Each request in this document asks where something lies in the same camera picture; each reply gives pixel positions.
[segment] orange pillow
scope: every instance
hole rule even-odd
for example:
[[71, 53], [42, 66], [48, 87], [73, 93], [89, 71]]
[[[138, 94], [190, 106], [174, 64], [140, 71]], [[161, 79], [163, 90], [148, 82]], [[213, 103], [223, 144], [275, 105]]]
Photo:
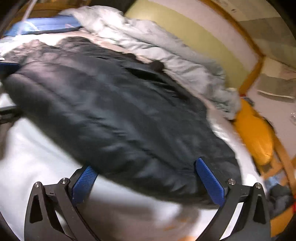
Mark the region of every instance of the orange pillow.
[[273, 156], [274, 131], [246, 100], [241, 99], [241, 106], [241, 111], [234, 121], [235, 129], [256, 165], [264, 166], [271, 161]]

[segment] wooden beam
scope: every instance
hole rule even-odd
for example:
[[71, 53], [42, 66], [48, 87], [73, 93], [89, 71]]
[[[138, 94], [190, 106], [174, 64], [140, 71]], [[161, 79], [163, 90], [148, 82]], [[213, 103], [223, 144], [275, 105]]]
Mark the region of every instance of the wooden beam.
[[270, 220], [270, 226], [271, 226], [271, 236], [274, 237], [281, 232], [284, 231], [284, 229], [287, 227], [288, 223], [293, 217], [293, 208], [290, 207], [286, 211], [284, 211], [282, 214], [278, 215], [274, 219]]
[[261, 73], [261, 69], [263, 67], [263, 62], [264, 62], [264, 56], [259, 58], [252, 72], [249, 73], [249, 75], [246, 77], [246, 79], [240, 86], [239, 88], [240, 95], [245, 95], [247, 91], [250, 89], [250, 87], [252, 86], [252, 84], [255, 82], [255, 80], [258, 78], [258, 76]]
[[289, 158], [289, 155], [285, 148], [283, 147], [280, 140], [277, 138], [276, 135], [274, 135], [274, 149], [281, 160], [281, 163], [283, 165], [284, 171], [286, 173], [287, 179], [289, 181], [289, 185], [291, 188], [291, 191], [293, 195], [296, 194], [296, 179], [294, 176], [294, 167], [292, 165], [291, 159]]
[[[25, 13], [27, 10], [28, 5], [24, 6], [18, 14]], [[33, 7], [32, 11], [36, 10], [65, 10], [68, 8], [76, 8], [76, 6], [73, 5], [67, 5], [67, 4], [62, 4], [62, 3], [36, 3], [35, 6]]]
[[296, 169], [296, 155], [292, 159], [293, 167]]
[[258, 166], [260, 174], [264, 180], [267, 180], [268, 178], [273, 177], [275, 174], [277, 174], [283, 169], [283, 165], [280, 162], [278, 162], [275, 159], [275, 157], [271, 159], [270, 165], [271, 165], [271, 168], [267, 172], [263, 170], [262, 166]]

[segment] quilted fabric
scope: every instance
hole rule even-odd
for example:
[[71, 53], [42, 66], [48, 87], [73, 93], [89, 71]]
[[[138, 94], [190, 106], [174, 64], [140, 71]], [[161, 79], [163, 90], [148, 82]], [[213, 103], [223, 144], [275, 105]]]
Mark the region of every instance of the quilted fabric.
[[83, 164], [137, 191], [210, 202], [195, 172], [200, 156], [241, 183], [234, 152], [212, 132], [206, 108], [172, 79], [135, 58], [68, 38], [34, 41], [6, 60], [12, 100]]

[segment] white bedsheet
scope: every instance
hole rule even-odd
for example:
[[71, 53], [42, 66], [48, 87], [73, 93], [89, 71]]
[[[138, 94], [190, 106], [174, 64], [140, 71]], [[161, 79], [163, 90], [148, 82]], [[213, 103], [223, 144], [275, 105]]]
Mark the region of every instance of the white bedsheet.
[[[90, 34], [75, 33], [102, 43]], [[55, 45], [63, 37], [77, 36], [75, 33], [44, 34], [36, 39]], [[263, 183], [231, 124], [209, 101], [200, 98], [208, 107], [207, 118], [213, 131], [236, 153], [243, 184]], [[8, 95], [3, 94], [0, 106], [10, 104]], [[33, 184], [37, 181], [43, 185], [55, 184], [63, 177], [70, 177], [80, 167], [29, 120], [22, 118], [10, 129], [6, 155], [0, 160], [0, 211], [21, 240], [24, 240], [25, 212]], [[241, 206], [238, 205], [223, 237], [230, 235]], [[101, 176], [96, 179], [89, 198], [79, 206], [79, 210], [98, 237], [108, 241], [184, 241], [185, 237], [188, 241], [195, 240], [217, 211], [159, 201]]]

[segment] screw head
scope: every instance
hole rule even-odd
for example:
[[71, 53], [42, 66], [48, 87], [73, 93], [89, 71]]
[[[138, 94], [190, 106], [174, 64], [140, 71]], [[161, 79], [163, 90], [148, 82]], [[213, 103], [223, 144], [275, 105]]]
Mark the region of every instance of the screw head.
[[36, 183], [34, 183], [34, 187], [36, 187], [36, 188], [37, 188], [37, 187], [39, 187], [39, 186], [40, 186], [40, 184], [41, 184], [40, 182], [36, 182]]
[[236, 184], [236, 180], [230, 178], [230, 179], [228, 179], [228, 183], [229, 183], [230, 185], [235, 185], [235, 184]]
[[62, 178], [62, 179], [60, 180], [60, 183], [61, 183], [61, 184], [66, 184], [68, 181], [69, 181], [69, 179], [66, 178], [66, 177], [64, 177], [64, 178]]
[[261, 189], [262, 185], [260, 183], [255, 183], [255, 187], [258, 188], [258, 189]]

